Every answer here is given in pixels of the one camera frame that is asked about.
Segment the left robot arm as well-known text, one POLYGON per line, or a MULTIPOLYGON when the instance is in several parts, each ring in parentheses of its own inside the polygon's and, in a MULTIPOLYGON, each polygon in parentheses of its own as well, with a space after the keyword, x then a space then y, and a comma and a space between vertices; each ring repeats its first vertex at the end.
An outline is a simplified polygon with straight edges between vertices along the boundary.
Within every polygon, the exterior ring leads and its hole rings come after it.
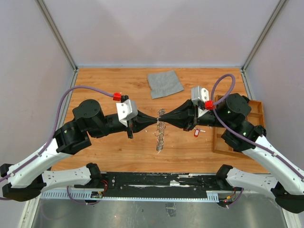
POLYGON ((104 115, 96 100, 83 101, 73 109, 73 120, 58 128, 42 148, 14 165, 3 164, 0 175, 8 180, 2 187, 3 197, 24 202, 55 188, 98 188, 105 184, 105 178, 95 163, 65 171, 50 171, 50 168, 91 146, 91 138, 126 132, 131 139, 134 133, 157 123, 155 117, 138 111, 136 103, 130 99, 117 103, 116 107, 115 114, 104 115))

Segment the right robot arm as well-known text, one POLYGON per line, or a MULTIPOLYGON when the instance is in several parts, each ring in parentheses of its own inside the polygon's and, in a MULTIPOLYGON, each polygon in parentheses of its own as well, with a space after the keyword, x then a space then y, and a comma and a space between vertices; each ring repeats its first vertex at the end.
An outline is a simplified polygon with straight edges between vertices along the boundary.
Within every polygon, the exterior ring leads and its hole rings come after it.
POLYGON ((270 176, 241 171, 222 165, 216 173, 215 184, 220 190, 230 186, 252 190, 273 198, 285 210, 298 214, 304 210, 304 171, 292 164, 266 138, 263 126, 247 121, 251 112, 249 99, 238 93, 222 97, 213 110, 200 110, 187 100, 175 110, 163 114, 159 120, 184 131, 195 126, 225 128, 224 142, 264 167, 270 176))

